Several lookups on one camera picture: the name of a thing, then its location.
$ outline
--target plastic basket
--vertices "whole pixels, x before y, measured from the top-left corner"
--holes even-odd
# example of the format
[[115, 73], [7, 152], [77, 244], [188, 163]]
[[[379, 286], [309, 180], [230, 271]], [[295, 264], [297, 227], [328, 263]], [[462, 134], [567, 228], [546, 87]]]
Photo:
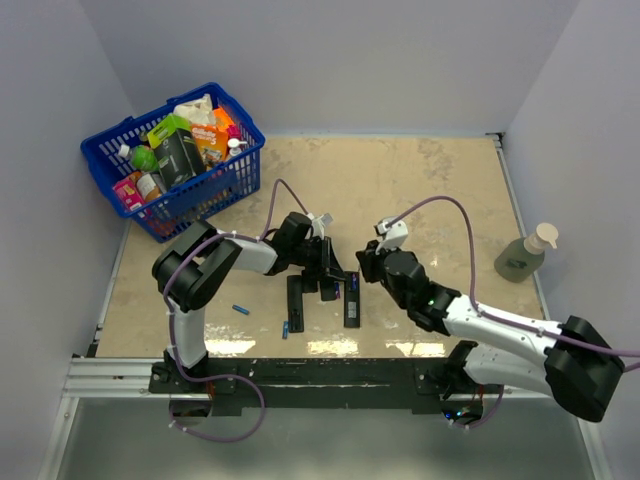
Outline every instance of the plastic basket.
[[[180, 103], [211, 95], [215, 107], [223, 107], [242, 132], [247, 142], [242, 155], [217, 165], [188, 182], [172, 188], [162, 197], [129, 211], [112, 187], [134, 169], [116, 153], [126, 143], [140, 144], [138, 134], [155, 127]], [[240, 104], [218, 84], [208, 83], [138, 118], [128, 117], [104, 132], [84, 140], [80, 146], [89, 170], [102, 194], [109, 199], [121, 217], [134, 218], [158, 242], [165, 242], [182, 233], [192, 222], [207, 218], [260, 188], [260, 149], [264, 136], [253, 124]]]

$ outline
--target soap dispenser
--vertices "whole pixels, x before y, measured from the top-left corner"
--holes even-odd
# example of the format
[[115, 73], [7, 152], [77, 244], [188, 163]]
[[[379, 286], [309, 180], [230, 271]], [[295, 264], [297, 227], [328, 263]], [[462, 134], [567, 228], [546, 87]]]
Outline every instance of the soap dispenser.
[[558, 229], [541, 223], [535, 233], [511, 242], [493, 263], [496, 272], [510, 282], [520, 283], [544, 262], [545, 248], [558, 248]]

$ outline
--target blue battery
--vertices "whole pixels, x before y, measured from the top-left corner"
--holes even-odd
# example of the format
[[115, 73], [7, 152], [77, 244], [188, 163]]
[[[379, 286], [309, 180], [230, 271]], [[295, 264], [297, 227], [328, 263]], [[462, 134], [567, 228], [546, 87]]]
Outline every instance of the blue battery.
[[234, 305], [233, 308], [236, 312], [244, 313], [245, 315], [249, 315], [249, 310], [246, 308], [239, 307], [238, 305]]

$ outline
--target wall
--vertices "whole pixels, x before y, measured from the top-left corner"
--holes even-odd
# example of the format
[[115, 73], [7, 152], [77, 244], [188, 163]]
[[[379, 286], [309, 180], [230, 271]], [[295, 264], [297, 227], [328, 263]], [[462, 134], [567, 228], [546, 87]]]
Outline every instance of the wall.
[[75, 0], [0, 5], [0, 465], [35, 478], [73, 352], [91, 339], [123, 222], [80, 141], [131, 112]]
[[[540, 271], [551, 313], [640, 347], [640, 3], [582, 0], [505, 137], [528, 230], [560, 230]], [[623, 378], [601, 431], [616, 478], [637, 479], [640, 376]]]
[[268, 133], [504, 131], [578, 0], [80, 0], [136, 111], [215, 80]]

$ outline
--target beige table surface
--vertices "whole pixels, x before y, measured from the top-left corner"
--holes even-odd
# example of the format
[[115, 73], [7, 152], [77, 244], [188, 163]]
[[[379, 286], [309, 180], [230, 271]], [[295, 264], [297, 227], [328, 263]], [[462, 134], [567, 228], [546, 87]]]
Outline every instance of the beige table surface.
[[[357, 269], [354, 255], [374, 238], [373, 225], [425, 197], [447, 194], [467, 208], [474, 228], [479, 301], [541, 318], [533, 282], [516, 285], [493, 270], [493, 260], [518, 228], [493, 141], [486, 138], [272, 137], [262, 153], [261, 189], [211, 217], [222, 230], [258, 235], [271, 188], [284, 178], [314, 214], [331, 213], [341, 266]], [[280, 188], [273, 217], [278, 226], [297, 205]], [[445, 202], [424, 206], [405, 219], [404, 249], [416, 253], [434, 281], [469, 290], [469, 247], [458, 210]], [[159, 357], [167, 345], [166, 308], [151, 266], [167, 244], [137, 224], [129, 232], [108, 307], [99, 357]], [[299, 270], [289, 269], [289, 274]], [[305, 332], [282, 339], [287, 318], [286, 275], [264, 277], [232, 271], [206, 313], [211, 355], [249, 357], [444, 356], [456, 338], [418, 329], [380, 285], [362, 287], [362, 328], [345, 329], [342, 300], [323, 303], [304, 295]], [[231, 309], [251, 311], [249, 316]]]

